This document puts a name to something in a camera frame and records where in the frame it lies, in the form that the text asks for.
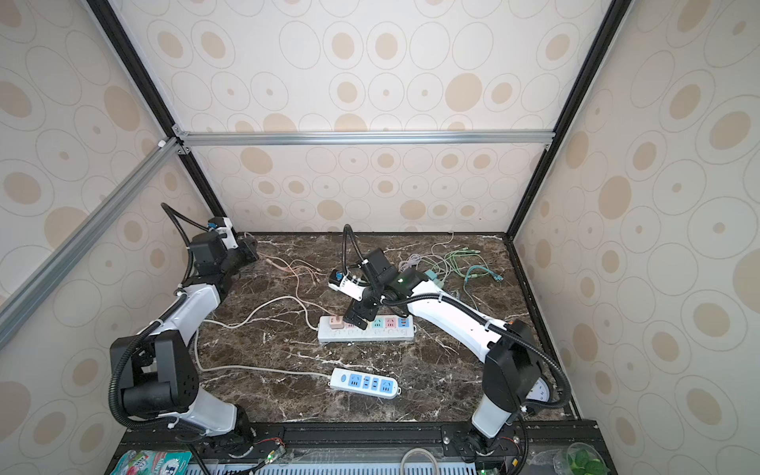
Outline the long white colourful power strip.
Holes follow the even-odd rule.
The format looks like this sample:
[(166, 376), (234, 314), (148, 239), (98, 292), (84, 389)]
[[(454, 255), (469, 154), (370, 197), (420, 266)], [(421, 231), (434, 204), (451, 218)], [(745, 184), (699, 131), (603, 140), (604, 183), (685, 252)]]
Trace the long white colourful power strip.
[(413, 342), (414, 322), (411, 317), (381, 315), (362, 330), (344, 322), (344, 328), (333, 330), (329, 325), (331, 316), (322, 316), (318, 325), (320, 344), (358, 344), (359, 342)]

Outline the pink charger plug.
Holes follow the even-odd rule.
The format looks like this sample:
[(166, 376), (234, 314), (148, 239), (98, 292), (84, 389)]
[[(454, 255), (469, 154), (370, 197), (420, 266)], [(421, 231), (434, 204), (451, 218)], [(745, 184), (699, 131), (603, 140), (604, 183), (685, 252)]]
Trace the pink charger plug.
[(331, 316), (329, 325), (333, 330), (340, 330), (344, 328), (344, 320), (342, 320), (342, 317)]

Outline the short white blue power strip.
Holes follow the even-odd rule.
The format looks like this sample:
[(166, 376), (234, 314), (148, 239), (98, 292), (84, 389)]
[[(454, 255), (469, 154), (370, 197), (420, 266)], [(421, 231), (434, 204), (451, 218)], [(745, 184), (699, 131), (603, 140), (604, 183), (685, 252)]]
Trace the short white blue power strip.
[(332, 372), (330, 388), (388, 400), (395, 399), (401, 393), (394, 378), (340, 368)]

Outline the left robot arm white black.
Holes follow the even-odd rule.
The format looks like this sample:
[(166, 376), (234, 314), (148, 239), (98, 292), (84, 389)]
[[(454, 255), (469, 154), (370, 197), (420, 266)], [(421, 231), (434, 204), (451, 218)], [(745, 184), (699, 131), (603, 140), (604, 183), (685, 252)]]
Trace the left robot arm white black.
[(190, 218), (168, 204), (161, 207), (184, 242), (188, 263), (171, 305), (136, 336), (111, 344), (109, 409), (127, 429), (164, 426), (249, 441), (245, 410), (201, 388), (189, 344), (229, 295), (239, 271), (258, 261), (257, 243), (236, 234), (226, 217), (210, 219), (189, 237), (182, 226)]

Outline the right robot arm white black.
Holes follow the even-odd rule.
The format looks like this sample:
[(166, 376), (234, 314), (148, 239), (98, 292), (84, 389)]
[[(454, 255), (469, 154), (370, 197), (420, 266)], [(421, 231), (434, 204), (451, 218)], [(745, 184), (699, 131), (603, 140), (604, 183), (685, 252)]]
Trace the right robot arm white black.
[(415, 268), (399, 270), (382, 249), (360, 250), (351, 225), (342, 230), (342, 255), (355, 251), (359, 276), (342, 262), (329, 277), (330, 289), (350, 297), (342, 317), (362, 331), (383, 308), (406, 319), (434, 324), (464, 344), (483, 364), (481, 400), (470, 423), (483, 439), (496, 439), (502, 427), (524, 413), (562, 409), (571, 399), (562, 367), (536, 346), (519, 320), (489, 317), (452, 297)]

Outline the black round clock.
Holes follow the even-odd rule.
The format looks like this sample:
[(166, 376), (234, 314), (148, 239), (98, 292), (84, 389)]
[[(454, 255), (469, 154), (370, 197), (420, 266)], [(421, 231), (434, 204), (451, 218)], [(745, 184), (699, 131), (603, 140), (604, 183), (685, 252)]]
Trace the black round clock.
[(526, 394), (526, 400), (522, 403), (522, 411), (524, 413), (534, 412), (537, 413), (545, 408), (545, 405), (551, 401), (551, 388), (548, 383), (542, 378), (538, 378), (530, 392)]

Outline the green snack packet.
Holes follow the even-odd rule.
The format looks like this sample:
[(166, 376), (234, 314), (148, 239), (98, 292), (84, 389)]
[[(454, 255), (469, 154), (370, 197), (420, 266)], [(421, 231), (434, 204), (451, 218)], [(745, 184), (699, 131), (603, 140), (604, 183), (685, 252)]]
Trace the green snack packet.
[(129, 450), (121, 456), (111, 475), (183, 475), (191, 459), (189, 451)]

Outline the clear cup with green leaves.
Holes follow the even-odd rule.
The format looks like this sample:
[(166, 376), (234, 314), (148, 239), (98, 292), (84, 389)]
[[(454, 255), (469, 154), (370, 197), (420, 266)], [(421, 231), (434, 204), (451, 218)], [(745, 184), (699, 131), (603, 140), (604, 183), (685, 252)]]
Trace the clear cup with green leaves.
[(553, 467), (559, 475), (608, 475), (611, 469), (602, 455), (587, 443), (572, 443), (553, 457)]

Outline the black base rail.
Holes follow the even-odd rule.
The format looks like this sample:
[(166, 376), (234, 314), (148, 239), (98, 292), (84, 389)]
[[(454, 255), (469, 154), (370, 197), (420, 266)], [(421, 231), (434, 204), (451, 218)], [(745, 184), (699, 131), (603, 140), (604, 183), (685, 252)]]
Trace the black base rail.
[(241, 458), (186, 433), (127, 431), (106, 468), (130, 451), (188, 451), (190, 474), (552, 474), (560, 453), (585, 448), (617, 469), (597, 423), (534, 421), (506, 426), (489, 449), (467, 441), (469, 425), (451, 423), (256, 424)]

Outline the diagonal aluminium rail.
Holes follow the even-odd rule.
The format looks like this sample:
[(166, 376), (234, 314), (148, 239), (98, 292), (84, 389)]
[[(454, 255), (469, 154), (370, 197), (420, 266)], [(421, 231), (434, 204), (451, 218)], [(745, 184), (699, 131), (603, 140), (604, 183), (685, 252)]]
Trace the diagonal aluminium rail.
[(168, 158), (180, 149), (166, 138), (122, 181), (1, 307), (1, 345), (7, 346), (87, 251), (118, 220)]

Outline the horizontal aluminium rail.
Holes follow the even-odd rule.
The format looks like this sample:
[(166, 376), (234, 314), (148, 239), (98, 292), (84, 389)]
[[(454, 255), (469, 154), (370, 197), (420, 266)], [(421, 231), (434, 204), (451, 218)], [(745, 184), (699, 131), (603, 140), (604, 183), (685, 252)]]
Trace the horizontal aluminium rail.
[(551, 130), (380, 132), (179, 132), (186, 146), (421, 146), (422, 144), (551, 144)]

